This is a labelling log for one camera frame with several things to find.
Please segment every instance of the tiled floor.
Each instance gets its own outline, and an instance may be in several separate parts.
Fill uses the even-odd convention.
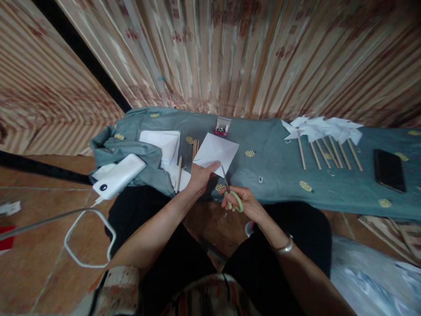
[[[32,156],[31,158],[87,174],[92,157]],[[70,210],[91,206],[90,186],[0,168],[0,205],[21,201],[22,210],[0,218],[0,226],[21,227]],[[113,201],[97,206],[105,216]],[[357,221],[357,215],[327,212],[332,231],[355,239],[396,259],[402,258]],[[100,275],[78,266],[63,248],[76,215],[28,231],[15,238],[13,249],[0,255],[0,314],[69,314]],[[203,236],[230,256],[246,239],[243,214],[226,212],[216,203],[197,204],[184,220],[195,236]],[[86,214],[73,232],[70,246],[83,261],[106,262],[108,238],[102,222]]]

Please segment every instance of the person's left hand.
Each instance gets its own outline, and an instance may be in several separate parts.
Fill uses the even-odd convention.
[[[221,162],[214,162],[207,168],[203,168],[199,165],[193,164],[192,166],[192,177],[190,178],[189,184],[186,187],[186,190],[201,196],[206,191],[207,183],[209,179],[215,176],[213,171],[219,168]]]

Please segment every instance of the scissors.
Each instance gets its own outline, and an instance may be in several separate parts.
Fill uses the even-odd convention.
[[[222,167],[222,172],[224,173],[225,186],[227,187],[227,191],[224,193],[224,196],[227,193],[230,193],[231,195],[233,195],[237,199],[238,205],[240,206],[240,208],[238,208],[238,206],[236,206],[235,208],[237,209],[237,212],[242,213],[244,211],[243,203],[241,202],[241,199],[238,196],[238,194],[236,192],[234,192],[234,191],[231,191],[229,189],[227,175],[225,174],[224,167],[222,165],[221,165],[221,167]],[[232,204],[230,202],[228,202],[228,207],[229,207],[230,210],[232,210]]]

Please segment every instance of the wooden stick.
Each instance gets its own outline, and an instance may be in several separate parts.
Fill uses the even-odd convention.
[[[332,160],[333,160],[333,162],[335,163],[335,166],[336,166],[337,168],[339,168],[339,165],[338,165],[338,163],[336,162],[335,156],[333,155],[332,151],[330,150],[330,147],[328,146],[328,143],[326,143],[326,141],[325,141],[325,139],[324,139],[324,138],[322,138],[321,140],[323,141],[323,144],[325,144],[325,146],[326,146],[326,148],[327,148],[327,150],[328,150],[328,152],[329,152],[329,155],[332,157]]]
[[[196,156],[196,140],[194,140],[193,142],[193,160],[195,156]]]
[[[336,159],[338,160],[339,167],[340,167],[340,168],[343,168],[343,165],[342,165],[342,160],[341,160],[341,158],[340,158],[340,157],[339,157],[339,155],[338,155],[338,151],[336,150],[336,146],[335,146],[335,143],[333,142],[333,139],[332,139],[332,136],[331,136],[331,135],[329,135],[329,140],[330,140],[330,144],[331,144],[331,145],[332,145],[332,147],[333,147],[333,151],[335,152]]]
[[[180,181],[181,181],[181,169],[183,164],[183,156],[180,156],[180,159],[178,161],[178,176],[177,176],[177,182],[175,183],[175,189],[174,192],[178,193],[180,191]]]
[[[319,167],[319,170],[321,170],[321,166],[320,166],[320,163],[319,163],[319,158],[317,158],[317,154],[316,154],[316,151],[314,150],[313,143],[310,143],[310,146],[311,146],[311,150],[313,151],[314,158],[316,158],[317,167]]]
[[[317,147],[319,147],[320,153],[321,153],[322,157],[325,159],[325,162],[328,165],[328,168],[331,169],[332,167],[330,166],[330,163],[328,162],[327,158],[325,157],[325,153],[324,153],[323,149],[321,148],[318,140],[316,140],[316,145],[317,145]]]
[[[298,138],[298,146],[300,147],[301,162],[303,163],[304,170],[306,170],[306,163],[304,162],[303,148],[301,147],[300,138]]]
[[[348,145],[350,146],[352,155],[354,156],[355,162],[357,163],[358,168],[360,171],[363,171],[363,167],[361,167],[360,161],[358,160],[357,154],[355,153],[354,146],[352,145],[350,139],[348,138]]]
[[[339,144],[339,148],[341,149],[342,156],[343,156],[343,159],[345,160],[346,166],[348,167],[349,170],[351,170],[350,162],[348,161],[348,158],[345,155],[345,151],[343,150],[342,144],[340,144],[340,143],[338,143],[338,144]]]

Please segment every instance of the plastic bag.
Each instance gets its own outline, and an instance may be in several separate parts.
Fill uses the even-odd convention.
[[[333,236],[331,281],[358,315],[421,315],[421,269]]]

